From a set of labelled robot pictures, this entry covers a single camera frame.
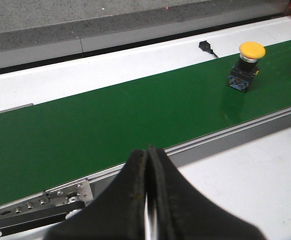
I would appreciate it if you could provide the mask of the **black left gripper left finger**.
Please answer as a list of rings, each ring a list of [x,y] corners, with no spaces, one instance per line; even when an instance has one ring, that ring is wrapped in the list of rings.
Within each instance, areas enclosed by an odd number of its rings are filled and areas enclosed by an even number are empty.
[[[122,170],[86,208],[52,227],[46,240],[145,239],[144,150],[131,152]]]

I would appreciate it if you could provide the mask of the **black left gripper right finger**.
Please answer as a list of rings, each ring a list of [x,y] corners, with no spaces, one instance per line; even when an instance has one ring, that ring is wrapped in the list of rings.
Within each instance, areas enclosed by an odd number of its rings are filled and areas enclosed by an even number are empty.
[[[147,193],[156,240],[264,240],[253,224],[206,198],[162,148],[147,150]]]

